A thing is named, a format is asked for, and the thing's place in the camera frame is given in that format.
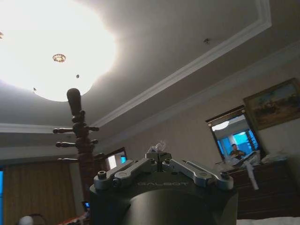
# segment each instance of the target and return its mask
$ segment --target curtain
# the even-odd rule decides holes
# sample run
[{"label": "curtain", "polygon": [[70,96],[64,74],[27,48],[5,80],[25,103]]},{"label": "curtain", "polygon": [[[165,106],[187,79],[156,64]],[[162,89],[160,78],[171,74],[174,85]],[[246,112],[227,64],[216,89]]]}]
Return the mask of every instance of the curtain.
[{"label": "curtain", "polygon": [[9,165],[4,168],[4,224],[39,213],[48,225],[76,216],[69,166],[62,162]]}]

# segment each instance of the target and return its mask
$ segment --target drawer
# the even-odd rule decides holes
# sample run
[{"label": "drawer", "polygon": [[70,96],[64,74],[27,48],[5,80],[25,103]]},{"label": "drawer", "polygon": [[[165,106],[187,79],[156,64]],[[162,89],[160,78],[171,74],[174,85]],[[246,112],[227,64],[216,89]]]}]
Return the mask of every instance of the drawer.
[{"label": "drawer", "polygon": [[300,211],[297,207],[283,207],[269,210],[238,212],[238,219],[265,219],[272,217],[300,217]]},{"label": "drawer", "polygon": [[[235,187],[251,185],[247,170],[231,172]],[[259,165],[254,169],[254,176],[257,183],[267,180],[288,179],[289,173],[284,164],[278,165]]]},{"label": "drawer", "polygon": [[295,185],[290,179],[269,180],[258,183],[257,185],[259,187],[258,190],[254,190],[252,184],[236,187],[239,193],[239,199],[297,192]]},{"label": "drawer", "polygon": [[238,211],[266,210],[272,208],[292,207],[299,208],[300,197],[295,192],[276,194],[256,198],[239,199]]}]

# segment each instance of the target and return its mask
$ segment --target ceiling light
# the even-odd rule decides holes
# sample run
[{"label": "ceiling light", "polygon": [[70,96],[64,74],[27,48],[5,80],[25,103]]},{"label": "ceiling light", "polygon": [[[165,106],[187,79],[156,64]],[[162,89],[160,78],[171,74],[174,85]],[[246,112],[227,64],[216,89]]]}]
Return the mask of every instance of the ceiling light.
[{"label": "ceiling light", "polygon": [[226,128],[228,126],[228,124],[229,124],[229,121],[225,121],[225,122],[217,124],[217,125],[215,125],[211,128],[212,128],[213,131],[222,130],[222,129]]},{"label": "ceiling light", "polygon": [[113,64],[112,36],[73,0],[2,0],[0,29],[0,79],[49,100],[85,94]]}]

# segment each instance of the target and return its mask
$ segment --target ceiling trim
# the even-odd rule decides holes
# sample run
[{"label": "ceiling trim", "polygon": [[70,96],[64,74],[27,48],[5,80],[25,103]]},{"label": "ceiling trim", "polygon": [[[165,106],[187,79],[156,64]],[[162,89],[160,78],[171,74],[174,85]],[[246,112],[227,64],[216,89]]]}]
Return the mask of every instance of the ceiling trim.
[{"label": "ceiling trim", "polygon": [[175,84],[176,82],[180,81],[186,76],[206,66],[215,59],[221,57],[222,55],[226,54],[227,52],[231,51],[232,49],[236,48],[237,46],[243,44],[244,42],[253,38],[257,34],[271,27],[272,23],[269,0],[255,0],[255,4],[258,12],[258,19],[254,23],[242,29],[240,32],[233,35],[231,38],[212,48],[205,54],[201,55],[194,61],[185,65],[173,74],[169,75],[165,79],[156,83],[154,86],[137,95],[125,104],[116,108],[106,116],[100,118],[95,123],[93,123],[92,126],[101,127],[105,125],[106,123],[126,113],[130,109],[136,107],[137,105],[141,104],[142,102],[146,101],[152,96],[158,94],[164,89],[170,87],[171,85]]},{"label": "ceiling trim", "polygon": [[0,123],[0,133],[30,133],[30,134],[53,134],[54,128],[64,126],[46,126],[31,124]]},{"label": "ceiling trim", "polygon": [[77,154],[76,148],[66,148],[63,151],[55,145],[47,146],[23,146],[23,147],[1,147],[0,154],[2,160],[52,157],[52,156],[74,156]]},{"label": "ceiling trim", "polygon": [[248,80],[265,75],[268,71],[271,71],[299,56],[300,41],[295,42],[260,61],[257,61],[249,67],[246,67],[245,69],[234,73],[226,79],[223,79],[216,84],[180,101],[179,103],[174,104],[171,107],[133,125],[117,135],[101,141],[95,147],[95,151],[105,152],[107,148],[113,146],[114,144],[133,137],[134,135],[149,129],[188,108],[208,101],[209,99],[220,95],[224,91],[240,86],[242,83],[245,83]]}]

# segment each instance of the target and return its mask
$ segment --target white ceiling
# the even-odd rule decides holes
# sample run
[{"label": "white ceiling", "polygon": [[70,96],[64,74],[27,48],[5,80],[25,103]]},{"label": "white ceiling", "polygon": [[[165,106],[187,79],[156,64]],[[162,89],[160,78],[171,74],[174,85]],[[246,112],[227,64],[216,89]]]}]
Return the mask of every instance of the white ceiling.
[{"label": "white ceiling", "polygon": [[[93,135],[100,140],[300,39],[295,0],[271,0],[270,8],[267,0],[81,2],[99,13],[117,46],[110,72],[82,97],[87,123],[101,126]],[[211,38],[209,45],[205,38]],[[51,102],[2,82],[0,105],[0,123],[72,125],[67,102]],[[22,135],[18,145],[49,143],[47,135]],[[0,136],[0,145],[14,145],[9,136]]]},{"label": "white ceiling", "polygon": [[[258,19],[255,1],[82,1],[113,35],[117,55],[109,73],[83,96],[93,123]],[[211,44],[203,40],[211,38]],[[67,103],[0,83],[0,123],[71,125]]]}]

